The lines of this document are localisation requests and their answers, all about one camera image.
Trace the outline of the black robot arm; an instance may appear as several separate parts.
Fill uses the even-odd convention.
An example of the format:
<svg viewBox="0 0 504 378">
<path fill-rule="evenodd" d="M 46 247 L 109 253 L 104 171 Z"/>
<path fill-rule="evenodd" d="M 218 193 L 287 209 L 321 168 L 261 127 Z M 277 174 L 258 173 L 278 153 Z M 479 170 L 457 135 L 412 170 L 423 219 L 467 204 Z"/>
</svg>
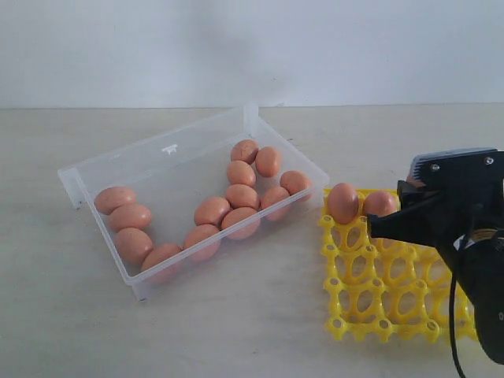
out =
<svg viewBox="0 0 504 378">
<path fill-rule="evenodd" d="M 502 364 L 502 181 L 433 192 L 411 187 L 401 200 L 395 213 L 367 216 L 369 235 L 435 248 L 472 303 L 483 351 Z"/>
</svg>

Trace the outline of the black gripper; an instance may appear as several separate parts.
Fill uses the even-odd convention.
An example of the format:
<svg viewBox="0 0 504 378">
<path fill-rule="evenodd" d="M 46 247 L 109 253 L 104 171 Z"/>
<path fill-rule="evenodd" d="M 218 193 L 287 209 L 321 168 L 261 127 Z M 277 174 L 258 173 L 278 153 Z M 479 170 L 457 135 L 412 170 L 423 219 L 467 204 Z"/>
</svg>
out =
<svg viewBox="0 0 504 378">
<path fill-rule="evenodd" d="M 399 180 L 397 196 L 399 211 L 384 217 L 366 214 L 372 238 L 435 247 L 445 262 L 503 261 L 501 184 L 435 193 Z"/>
</svg>

